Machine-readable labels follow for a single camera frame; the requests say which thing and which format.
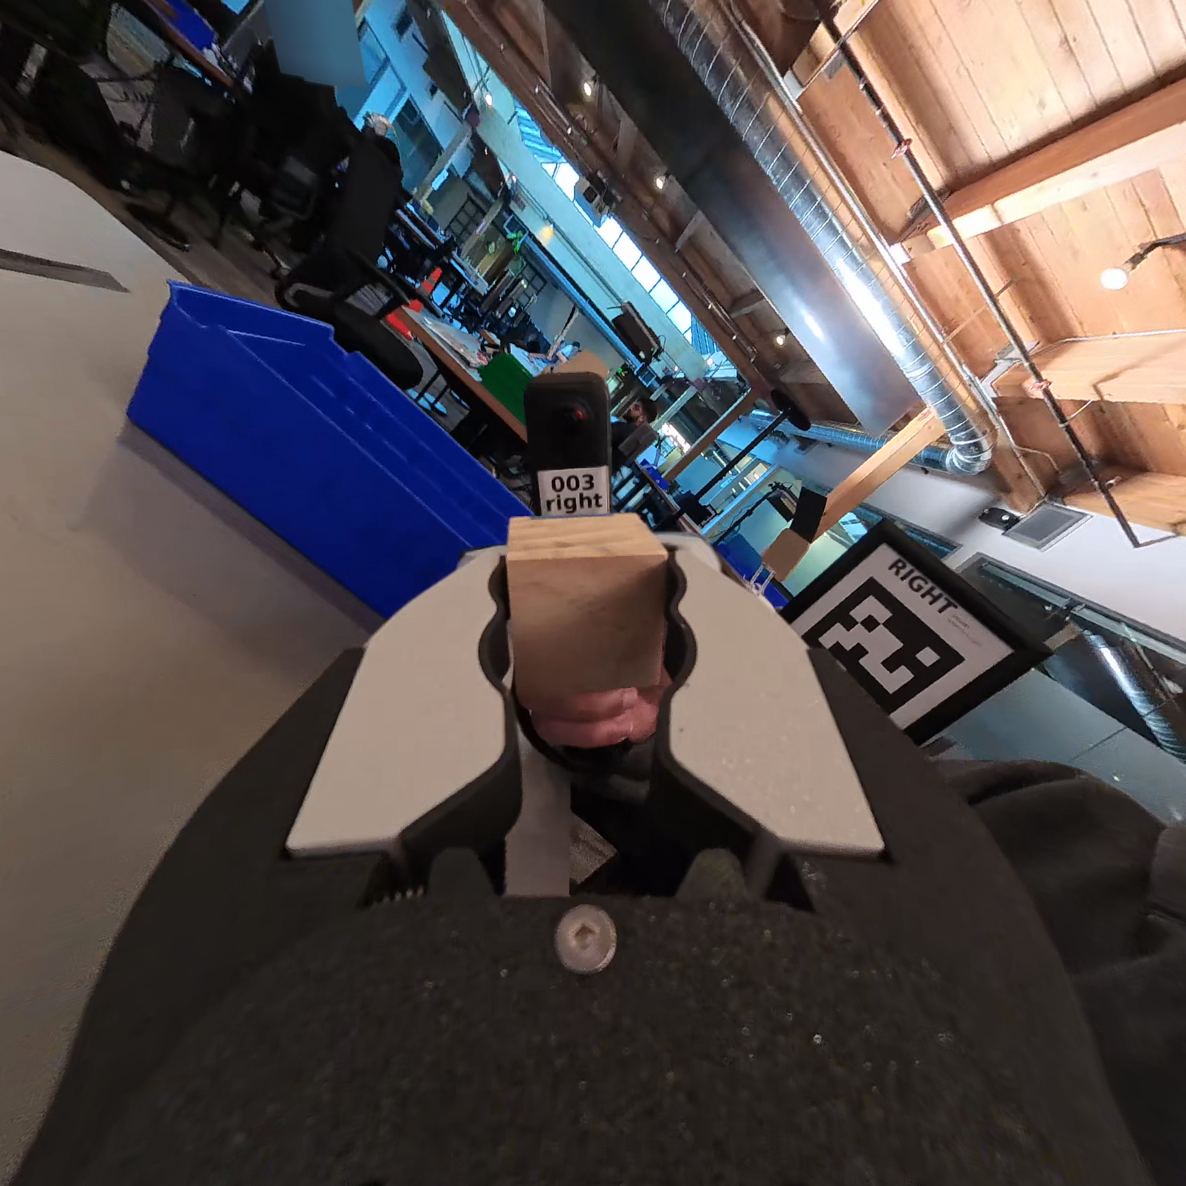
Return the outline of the person's right hand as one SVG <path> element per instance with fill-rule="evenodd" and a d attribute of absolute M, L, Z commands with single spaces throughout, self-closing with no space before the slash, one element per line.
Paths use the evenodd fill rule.
<path fill-rule="evenodd" d="M 657 731 L 663 696 L 671 683 L 664 672 L 654 686 L 536 700 L 527 704 L 527 711 L 539 735 L 551 746 L 598 749 L 642 744 Z"/>

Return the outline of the black-framed marker sign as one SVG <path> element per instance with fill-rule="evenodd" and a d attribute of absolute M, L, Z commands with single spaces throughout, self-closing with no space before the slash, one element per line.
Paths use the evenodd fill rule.
<path fill-rule="evenodd" d="M 1051 648 L 890 522 L 781 608 L 918 745 L 1051 657 Z"/>

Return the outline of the green box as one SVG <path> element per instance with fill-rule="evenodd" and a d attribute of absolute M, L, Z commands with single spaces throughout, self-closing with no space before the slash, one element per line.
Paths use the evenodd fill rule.
<path fill-rule="evenodd" d="M 479 367 L 479 375 L 495 399 L 526 420 L 525 393 L 536 375 L 525 362 L 510 351 L 499 351 Z"/>

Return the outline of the blue plastic bin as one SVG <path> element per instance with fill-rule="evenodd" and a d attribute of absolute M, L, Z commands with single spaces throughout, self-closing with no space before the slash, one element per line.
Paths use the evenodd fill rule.
<path fill-rule="evenodd" d="M 530 513 L 330 324 L 181 281 L 128 419 L 383 618 Z"/>

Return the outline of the grey desk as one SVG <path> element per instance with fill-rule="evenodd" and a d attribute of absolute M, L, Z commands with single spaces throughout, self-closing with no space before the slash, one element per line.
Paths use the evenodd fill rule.
<path fill-rule="evenodd" d="M 174 266 L 4 153 L 2 1157 L 13 1176 L 143 882 L 379 617 L 126 420 Z"/>

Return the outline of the wooden board stand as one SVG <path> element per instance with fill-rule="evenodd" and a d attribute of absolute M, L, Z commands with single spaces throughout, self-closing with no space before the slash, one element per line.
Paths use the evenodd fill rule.
<path fill-rule="evenodd" d="M 787 528 L 763 553 L 767 573 L 783 583 L 807 556 L 821 533 L 828 497 L 811 488 L 801 489 Z"/>

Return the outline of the wooden block with blue stripe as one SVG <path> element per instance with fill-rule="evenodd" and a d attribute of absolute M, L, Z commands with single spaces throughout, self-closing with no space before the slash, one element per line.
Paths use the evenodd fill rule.
<path fill-rule="evenodd" d="M 509 636 L 520 701 L 657 687 L 669 559 L 637 513 L 512 519 Z"/>

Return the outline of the black office chair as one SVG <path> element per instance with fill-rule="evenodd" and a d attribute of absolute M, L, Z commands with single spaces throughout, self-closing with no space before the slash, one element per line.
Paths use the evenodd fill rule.
<path fill-rule="evenodd" d="M 403 391 L 424 378 L 406 338 L 386 321 L 412 293 L 379 266 L 397 200 L 406 196 L 393 141 L 362 132 L 348 159 L 341 200 L 310 254 L 276 285 L 290 313 L 331 326 L 335 341 L 359 353 Z"/>
<path fill-rule="evenodd" d="M 255 49 L 229 88 L 220 87 L 180 64 L 167 63 L 157 76 L 150 104 L 149 142 L 139 148 L 139 183 L 163 194 L 163 203 L 133 201 L 128 211 L 174 249 L 188 252 L 191 241 L 174 216 L 194 197 L 214 193 L 221 244 L 234 200 L 244 193 L 255 120 L 249 114 L 262 50 Z"/>

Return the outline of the grey hooded sweatshirt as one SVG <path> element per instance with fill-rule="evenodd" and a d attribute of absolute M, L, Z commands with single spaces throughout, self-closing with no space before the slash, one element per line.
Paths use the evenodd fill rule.
<path fill-rule="evenodd" d="M 1070 765 L 940 759 L 1027 886 L 1157 1183 L 1185 1183 L 1185 826 Z"/>

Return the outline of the silver ventilation duct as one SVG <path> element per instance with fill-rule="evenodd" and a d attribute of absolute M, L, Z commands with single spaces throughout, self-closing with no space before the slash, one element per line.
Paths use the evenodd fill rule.
<path fill-rule="evenodd" d="M 718 2 L 652 4 L 693 70 L 715 96 L 780 200 L 805 231 L 855 310 L 931 408 L 951 443 L 950 471 L 986 471 L 996 436 L 978 398 L 892 272 L 865 209 L 811 139 L 797 97 L 742 18 Z"/>

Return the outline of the wooden-edged table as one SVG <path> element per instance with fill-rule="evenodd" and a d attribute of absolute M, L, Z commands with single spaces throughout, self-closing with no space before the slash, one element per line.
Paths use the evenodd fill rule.
<path fill-rule="evenodd" d="M 397 313 L 409 326 L 414 338 L 434 357 L 441 372 L 450 375 L 454 391 L 464 391 L 468 393 L 465 398 L 481 401 L 520 440 L 527 440 L 527 427 L 523 419 L 516 416 L 509 406 L 486 388 L 479 369 L 468 362 L 461 347 L 454 345 L 444 334 L 437 319 L 431 317 L 427 312 L 413 309 L 410 305 L 399 307 Z"/>

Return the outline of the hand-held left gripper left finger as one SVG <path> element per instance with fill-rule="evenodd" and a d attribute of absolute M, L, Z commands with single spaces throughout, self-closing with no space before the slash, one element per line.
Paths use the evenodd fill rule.
<path fill-rule="evenodd" d="M 525 803 L 506 559 L 461 564 L 371 638 L 287 837 L 292 858 L 381 855 L 399 888 L 472 850 L 496 892 Z"/>

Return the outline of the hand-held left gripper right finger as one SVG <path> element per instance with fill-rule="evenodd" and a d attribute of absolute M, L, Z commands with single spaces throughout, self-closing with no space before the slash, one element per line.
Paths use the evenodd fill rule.
<path fill-rule="evenodd" d="M 749 890 L 810 903 L 800 857 L 886 851 L 808 645 L 704 553 L 670 553 L 649 817 L 688 859 L 726 850 Z"/>

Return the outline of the black light stand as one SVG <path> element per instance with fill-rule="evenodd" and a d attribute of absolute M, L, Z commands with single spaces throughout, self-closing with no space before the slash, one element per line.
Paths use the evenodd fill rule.
<path fill-rule="evenodd" d="M 684 508 L 684 518 L 695 526 L 698 533 L 705 539 L 709 535 L 709 525 L 717 521 L 719 512 L 714 509 L 714 495 L 718 488 L 728 489 L 732 481 L 738 477 L 738 470 L 746 461 L 746 457 L 755 451 L 765 440 L 774 434 L 777 427 L 790 425 L 794 427 L 811 427 L 811 416 L 807 415 L 804 406 L 787 389 L 776 388 L 770 392 L 767 402 L 772 410 L 753 409 L 739 422 L 746 422 L 748 436 L 745 441 L 736 449 L 735 454 L 722 461 L 711 478 L 707 478 L 695 492 L 684 497 L 681 506 Z"/>

